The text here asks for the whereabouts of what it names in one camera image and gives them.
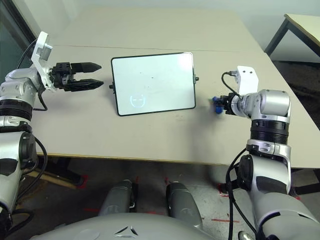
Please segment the table leg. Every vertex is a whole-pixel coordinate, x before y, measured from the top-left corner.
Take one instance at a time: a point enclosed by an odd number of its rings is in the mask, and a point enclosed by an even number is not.
[[[320,192],[320,169],[314,169],[313,172],[318,178],[319,183],[314,183],[306,186],[296,186],[294,188],[296,194],[303,195]]]
[[[264,52],[268,56],[270,56],[273,53],[275,48],[280,43],[281,39],[287,33],[287,31],[288,31],[288,23],[289,23],[289,21],[287,19],[284,19],[284,21],[281,24],[281,26],[279,27],[278,31],[275,33],[275,35],[273,36],[273,38],[270,41],[270,43],[268,44],[268,46],[265,48]]]
[[[299,28],[288,22],[287,29],[289,29],[294,35],[296,35],[305,45],[307,45],[315,54],[320,57],[320,46],[312,41],[307,35],[305,35]]]
[[[75,186],[81,186],[85,179],[79,175],[74,173],[73,171],[68,170],[68,165],[70,162],[70,157],[59,157],[56,163],[49,161],[47,163],[45,173],[55,178],[59,178],[66,182],[69,182]],[[41,169],[43,161],[39,161],[38,168]]]

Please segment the dark floor mat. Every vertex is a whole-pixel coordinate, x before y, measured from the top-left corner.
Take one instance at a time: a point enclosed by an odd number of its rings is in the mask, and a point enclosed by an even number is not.
[[[273,63],[320,129],[320,64],[288,61]]]

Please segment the tablet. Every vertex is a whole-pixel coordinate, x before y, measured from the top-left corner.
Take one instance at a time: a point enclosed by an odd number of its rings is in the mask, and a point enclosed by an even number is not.
[[[114,57],[113,91],[120,116],[196,106],[191,52]]]

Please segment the beige table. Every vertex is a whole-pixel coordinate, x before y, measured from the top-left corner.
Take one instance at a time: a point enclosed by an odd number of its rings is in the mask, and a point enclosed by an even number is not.
[[[56,46],[262,51],[235,13],[203,9],[88,9],[52,42]]]
[[[264,52],[270,56],[288,30],[320,56],[320,16],[285,14],[285,19]]]
[[[46,91],[47,112],[34,112],[33,133],[53,156],[140,159],[167,162],[230,164],[246,146],[251,121],[213,113],[209,99],[226,95],[221,74],[237,65],[251,66],[259,89],[287,91],[292,100],[289,144],[292,166],[319,168],[320,133],[269,57],[262,52],[192,51],[196,83],[196,108],[144,115],[118,116],[110,60],[119,56],[171,53],[172,50],[55,46],[49,63],[94,62],[102,69],[76,78],[104,81],[84,92]]]

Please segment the wire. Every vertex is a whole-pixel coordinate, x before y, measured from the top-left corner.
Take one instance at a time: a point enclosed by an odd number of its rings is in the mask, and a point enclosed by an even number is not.
[[[29,169],[28,171],[24,171],[22,173],[22,175],[26,175],[26,174],[33,172],[38,167],[38,163],[39,163],[39,160],[38,160],[38,158],[36,158],[33,167],[31,169]]]
[[[236,199],[233,198],[232,200],[233,205],[235,206],[235,208],[238,210],[239,214],[241,215],[241,217],[243,218],[243,220],[245,221],[245,223],[249,226],[249,228],[252,230],[252,232],[254,232],[254,234],[257,234],[257,231],[255,229],[254,226],[252,226],[252,224],[249,222],[249,220],[246,218],[246,216],[244,215],[244,213],[241,211],[240,207],[238,206],[238,204],[236,203]]]
[[[19,229],[21,229],[22,227],[24,227],[25,225],[30,223],[31,220],[34,218],[34,215],[35,215],[32,211],[24,209],[24,208],[13,210],[12,215],[17,215],[17,214],[28,214],[29,216],[27,217],[26,220],[23,220],[22,222],[18,223],[14,227],[12,227],[6,233],[5,237],[8,237],[9,235],[13,234],[14,232],[18,231]]]
[[[46,89],[41,86],[38,90],[38,98],[39,98],[39,101],[40,103],[42,104],[43,108],[34,108],[33,110],[34,111],[47,111],[48,110],[48,107],[47,105],[45,104],[45,101],[44,99],[42,98],[42,93],[45,91]]]
[[[15,69],[19,69],[20,68],[20,65],[22,64],[23,60],[25,59],[26,55],[28,54],[28,52],[30,51],[30,49],[36,45],[36,42],[37,42],[37,38],[32,42],[30,43],[30,45],[26,48],[26,50],[23,52],[22,56],[20,57],[19,61],[18,61],[18,64],[16,65],[16,68]]]
[[[36,143],[40,146],[42,152],[43,152],[43,156],[44,156],[44,160],[43,160],[43,165],[41,168],[41,171],[39,172],[39,174],[35,177],[35,179],[21,192],[18,194],[17,196],[17,200],[21,199],[21,197],[27,192],[29,191],[30,188],[32,188],[33,185],[35,185],[35,183],[40,179],[40,177],[42,176],[42,174],[44,174],[44,171],[47,167],[48,164],[48,154],[47,151],[45,149],[45,146],[39,141],[38,138],[34,137]]]
[[[235,95],[237,95],[238,97],[240,97],[239,93],[237,93],[235,90],[233,90],[232,87],[230,87],[228,84],[226,84],[225,79],[224,79],[225,75],[232,76],[230,71],[226,71],[226,72],[222,73],[222,76],[221,76],[222,83],[223,83],[228,89],[230,89],[231,92],[233,92]]]
[[[231,162],[230,166],[228,167],[226,174],[225,174],[225,184],[226,184],[226,190],[228,192],[229,196],[229,208],[230,208],[230,222],[229,222],[229,234],[228,234],[228,240],[232,240],[233,237],[233,231],[234,231],[234,206],[233,206],[233,200],[234,200],[234,193],[232,189],[232,183],[230,179],[230,172],[234,168],[234,165],[238,158],[246,151],[244,148]]]

